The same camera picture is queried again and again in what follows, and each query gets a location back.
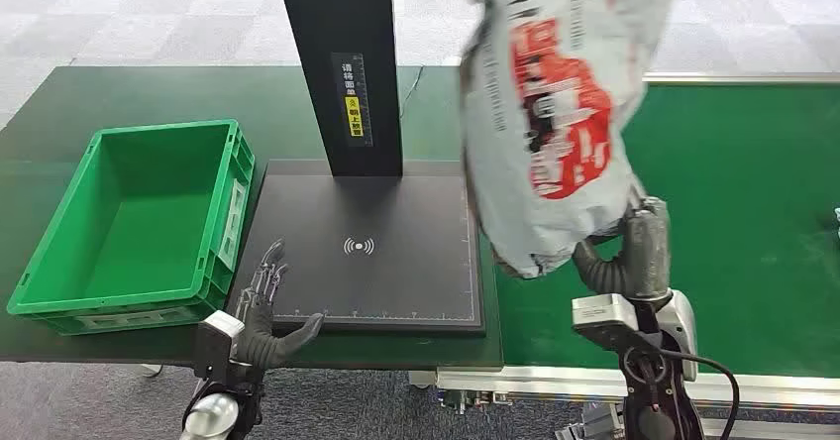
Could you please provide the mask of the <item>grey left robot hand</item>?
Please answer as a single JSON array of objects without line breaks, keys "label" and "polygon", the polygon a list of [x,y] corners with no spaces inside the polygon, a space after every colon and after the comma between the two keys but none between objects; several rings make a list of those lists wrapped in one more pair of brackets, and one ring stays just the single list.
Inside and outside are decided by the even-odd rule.
[{"label": "grey left robot hand", "polygon": [[283,261],[284,253],[282,238],[266,249],[237,305],[237,317],[244,321],[245,328],[235,359],[263,370],[280,368],[318,336],[325,321],[325,315],[316,312],[295,331],[282,337],[273,335],[274,297],[289,268]]}]

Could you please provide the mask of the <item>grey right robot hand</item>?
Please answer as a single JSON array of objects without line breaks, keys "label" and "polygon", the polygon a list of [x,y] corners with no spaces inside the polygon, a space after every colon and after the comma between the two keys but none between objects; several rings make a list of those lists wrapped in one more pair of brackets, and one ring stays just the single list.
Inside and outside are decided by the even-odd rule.
[{"label": "grey right robot hand", "polygon": [[671,294],[670,216],[667,203],[654,196],[640,200],[622,219],[622,248],[603,259],[589,240],[576,245],[573,263],[585,286],[599,294],[657,301]]}]

